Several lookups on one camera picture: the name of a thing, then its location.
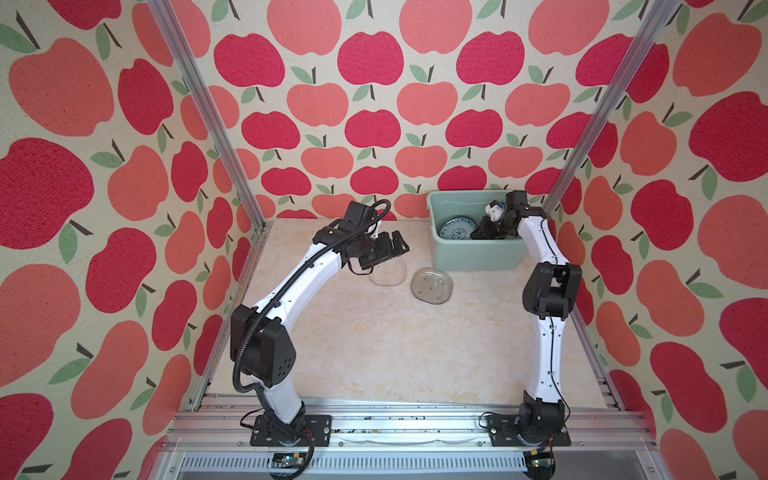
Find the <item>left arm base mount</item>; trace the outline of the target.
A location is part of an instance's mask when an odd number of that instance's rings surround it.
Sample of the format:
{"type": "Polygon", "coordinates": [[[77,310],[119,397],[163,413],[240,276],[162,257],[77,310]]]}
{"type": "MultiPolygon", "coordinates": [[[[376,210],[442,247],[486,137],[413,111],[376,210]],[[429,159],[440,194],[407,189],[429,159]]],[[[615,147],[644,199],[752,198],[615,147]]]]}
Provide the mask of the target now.
{"type": "Polygon", "coordinates": [[[269,415],[260,415],[249,443],[253,447],[327,447],[332,420],[330,415],[305,415],[296,424],[285,424],[269,415]]]}

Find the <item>clear grey glass plate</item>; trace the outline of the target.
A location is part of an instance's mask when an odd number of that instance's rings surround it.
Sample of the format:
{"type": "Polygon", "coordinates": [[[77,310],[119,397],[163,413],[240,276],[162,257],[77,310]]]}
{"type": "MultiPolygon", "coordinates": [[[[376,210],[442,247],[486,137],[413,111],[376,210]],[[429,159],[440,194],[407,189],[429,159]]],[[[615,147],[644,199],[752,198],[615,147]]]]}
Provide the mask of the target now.
{"type": "Polygon", "coordinates": [[[414,273],[410,289],[418,300],[432,305],[441,305],[451,298],[454,281],[446,272],[423,267],[414,273]]]}

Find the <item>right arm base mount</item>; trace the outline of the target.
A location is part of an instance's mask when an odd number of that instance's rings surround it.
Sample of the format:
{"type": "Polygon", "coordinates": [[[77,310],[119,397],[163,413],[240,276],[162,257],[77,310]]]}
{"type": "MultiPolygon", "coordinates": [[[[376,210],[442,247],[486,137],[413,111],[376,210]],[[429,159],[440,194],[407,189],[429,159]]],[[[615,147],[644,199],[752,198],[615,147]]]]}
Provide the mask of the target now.
{"type": "Polygon", "coordinates": [[[567,427],[562,422],[484,412],[478,418],[478,425],[489,435],[493,447],[535,449],[572,445],[567,427]]]}

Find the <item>small blue floral plate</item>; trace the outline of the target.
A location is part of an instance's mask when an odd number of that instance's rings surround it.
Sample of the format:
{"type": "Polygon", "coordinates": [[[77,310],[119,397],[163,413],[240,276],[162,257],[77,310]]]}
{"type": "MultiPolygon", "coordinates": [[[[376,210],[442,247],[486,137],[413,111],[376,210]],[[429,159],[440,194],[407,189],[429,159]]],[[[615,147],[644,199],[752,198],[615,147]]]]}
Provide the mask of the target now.
{"type": "Polygon", "coordinates": [[[472,218],[454,216],[446,220],[437,232],[444,240],[467,240],[476,229],[477,223],[472,218]]]}

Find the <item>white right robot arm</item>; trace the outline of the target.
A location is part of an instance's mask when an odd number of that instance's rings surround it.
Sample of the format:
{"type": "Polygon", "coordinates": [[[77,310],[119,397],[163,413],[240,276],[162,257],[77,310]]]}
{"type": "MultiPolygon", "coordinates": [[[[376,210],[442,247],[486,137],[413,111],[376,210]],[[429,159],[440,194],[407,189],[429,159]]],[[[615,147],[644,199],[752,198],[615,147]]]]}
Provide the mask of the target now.
{"type": "Polygon", "coordinates": [[[566,427],[570,408],[561,385],[562,343],[566,320],[575,306],[581,267],[561,252],[549,228],[549,216],[529,204],[523,190],[485,207],[474,240],[517,237],[524,241],[534,269],[522,291],[522,305],[534,327],[533,373],[513,423],[520,442],[541,444],[566,427]]]}

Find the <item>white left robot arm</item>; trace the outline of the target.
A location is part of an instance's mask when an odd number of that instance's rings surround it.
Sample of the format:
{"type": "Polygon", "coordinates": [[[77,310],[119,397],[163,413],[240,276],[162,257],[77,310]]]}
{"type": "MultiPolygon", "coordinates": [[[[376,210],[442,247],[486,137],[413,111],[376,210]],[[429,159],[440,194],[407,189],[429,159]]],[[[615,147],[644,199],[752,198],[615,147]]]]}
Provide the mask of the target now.
{"type": "Polygon", "coordinates": [[[386,199],[371,205],[352,201],[344,216],[320,228],[297,266],[253,306],[240,305],[231,316],[232,385],[238,393],[254,392],[264,417],[290,436],[303,434],[304,402],[291,379],[297,350],[291,331],[320,289],[351,262],[358,275],[409,251],[400,232],[380,233],[389,214],[386,199]]]}

